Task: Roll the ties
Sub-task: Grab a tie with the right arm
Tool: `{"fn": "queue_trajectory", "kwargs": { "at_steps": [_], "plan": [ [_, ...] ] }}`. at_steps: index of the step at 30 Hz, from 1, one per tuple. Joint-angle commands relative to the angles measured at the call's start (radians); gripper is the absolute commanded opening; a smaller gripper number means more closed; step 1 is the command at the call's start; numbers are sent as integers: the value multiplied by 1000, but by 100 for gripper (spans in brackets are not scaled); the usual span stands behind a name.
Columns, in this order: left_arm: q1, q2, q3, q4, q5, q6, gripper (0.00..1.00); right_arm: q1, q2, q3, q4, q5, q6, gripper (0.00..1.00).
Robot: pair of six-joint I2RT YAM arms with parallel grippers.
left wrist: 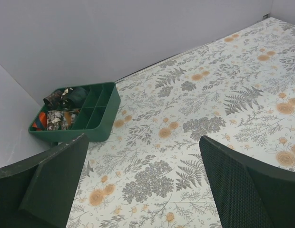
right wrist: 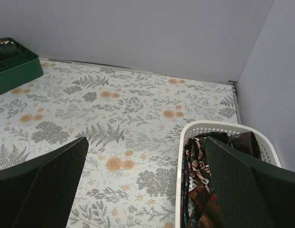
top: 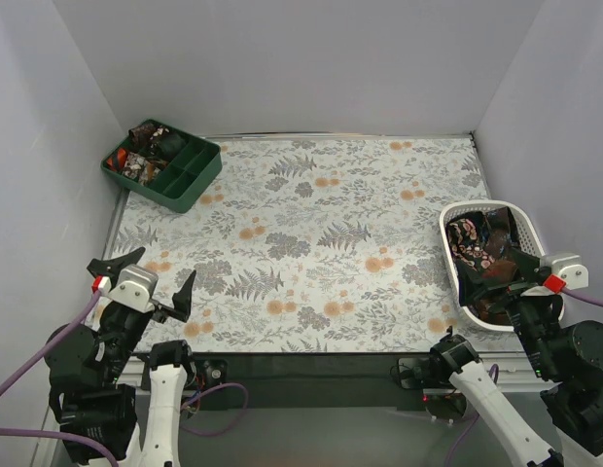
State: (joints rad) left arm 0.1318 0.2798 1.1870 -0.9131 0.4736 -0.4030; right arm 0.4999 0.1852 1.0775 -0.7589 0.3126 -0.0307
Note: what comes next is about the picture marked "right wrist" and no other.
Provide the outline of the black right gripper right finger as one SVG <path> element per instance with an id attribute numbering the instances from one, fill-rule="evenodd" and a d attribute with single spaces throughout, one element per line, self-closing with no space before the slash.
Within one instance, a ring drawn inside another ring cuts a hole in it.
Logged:
<path id="1" fill-rule="evenodd" d="M 207 137 L 207 161 L 228 228 L 295 228 L 295 172 Z"/>

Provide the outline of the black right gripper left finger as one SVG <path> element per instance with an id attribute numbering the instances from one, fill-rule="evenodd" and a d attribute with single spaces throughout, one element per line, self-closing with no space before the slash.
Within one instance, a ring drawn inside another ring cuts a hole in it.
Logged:
<path id="1" fill-rule="evenodd" d="M 0 228 L 64 228 L 89 144 L 78 138 L 0 171 Z"/>

